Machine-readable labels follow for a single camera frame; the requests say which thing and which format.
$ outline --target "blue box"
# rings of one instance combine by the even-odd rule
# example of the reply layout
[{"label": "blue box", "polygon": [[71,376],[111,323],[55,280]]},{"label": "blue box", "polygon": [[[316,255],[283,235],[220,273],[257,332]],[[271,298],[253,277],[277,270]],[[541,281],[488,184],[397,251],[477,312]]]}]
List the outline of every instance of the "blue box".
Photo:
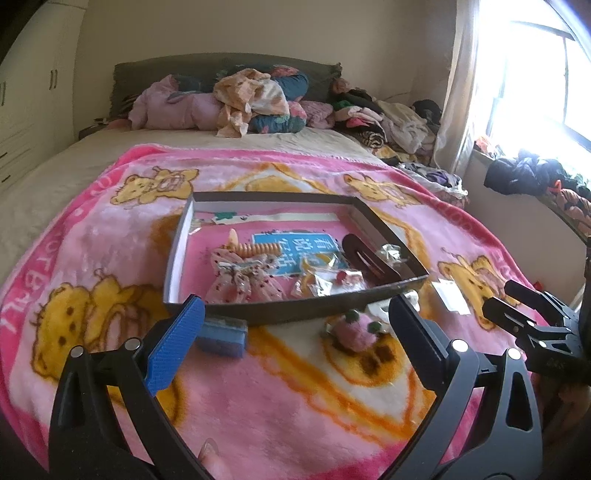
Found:
[{"label": "blue box", "polygon": [[242,358],[247,333],[248,325],[244,320],[206,317],[195,343],[204,352]]}]

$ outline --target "blue label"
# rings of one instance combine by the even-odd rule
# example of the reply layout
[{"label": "blue label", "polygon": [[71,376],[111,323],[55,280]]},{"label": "blue label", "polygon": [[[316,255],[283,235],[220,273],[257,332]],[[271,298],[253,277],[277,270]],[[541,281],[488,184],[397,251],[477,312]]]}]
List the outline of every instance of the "blue label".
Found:
[{"label": "blue label", "polygon": [[255,233],[252,241],[256,244],[281,245],[281,256],[275,275],[301,273],[300,256],[321,252],[338,252],[339,247],[328,233]]}]

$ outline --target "dark blue gripper pad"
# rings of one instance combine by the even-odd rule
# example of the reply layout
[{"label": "dark blue gripper pad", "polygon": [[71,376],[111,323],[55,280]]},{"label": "dark blue gripper pad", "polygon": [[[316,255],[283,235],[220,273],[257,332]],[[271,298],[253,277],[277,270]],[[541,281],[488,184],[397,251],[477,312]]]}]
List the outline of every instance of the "dark blue gripper pad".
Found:
[{"label": "dark blue gripper pad", "polygon": [[205,319],[205,304],[199,297],[189,300],[171,327],[148,356],[146,387],[152,396],[170,385]]}]

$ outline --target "pink blanket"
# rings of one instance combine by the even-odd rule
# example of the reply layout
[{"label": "pink blanket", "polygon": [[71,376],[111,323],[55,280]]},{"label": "pink blanket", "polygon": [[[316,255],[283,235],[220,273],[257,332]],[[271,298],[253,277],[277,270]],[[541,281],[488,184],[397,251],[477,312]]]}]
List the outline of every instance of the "pink blanket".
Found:
[{"label": "pink blanket", "polygon": [[[187,197],[198,190],[359,196],[405,239],[432,280],[457,282],[471,311],[448,312],[427,283],[420,291],[424,317],[479,351],[514,345],[482,317],[482,302],[503,296],[506,279],[527,280],[478,221],[398,170],[270,151],[139,145],[58,215],[0,293],[0,405],[42,464],[70,348],[115,348],[167,316],[161,289],[171,238]],[[380,345],[390,355],[381,348],[348,356],[320,337],[324,322],[251,328],[242,360],[191,349],[173,384],[158,394],[187,444],[198,452],[214,438],[238,480],[377,478],[433,393],[420,385],[396,339]],[[146,459],[118,392],[111,396],[132,450]],[[477,402],[447,458],[459,452]]]}]

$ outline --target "white tag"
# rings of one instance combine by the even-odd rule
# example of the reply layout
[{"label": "white tag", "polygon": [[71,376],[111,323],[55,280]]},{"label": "white tag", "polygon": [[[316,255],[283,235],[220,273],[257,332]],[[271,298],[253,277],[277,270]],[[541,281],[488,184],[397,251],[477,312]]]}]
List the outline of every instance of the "white tag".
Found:
[{"label": "white tag", "polygon": [[460,315],[470,315],[470,308],[456,282],[440,279],[438,282],[433,281],[431,283],[450,312],[458,312]]}]

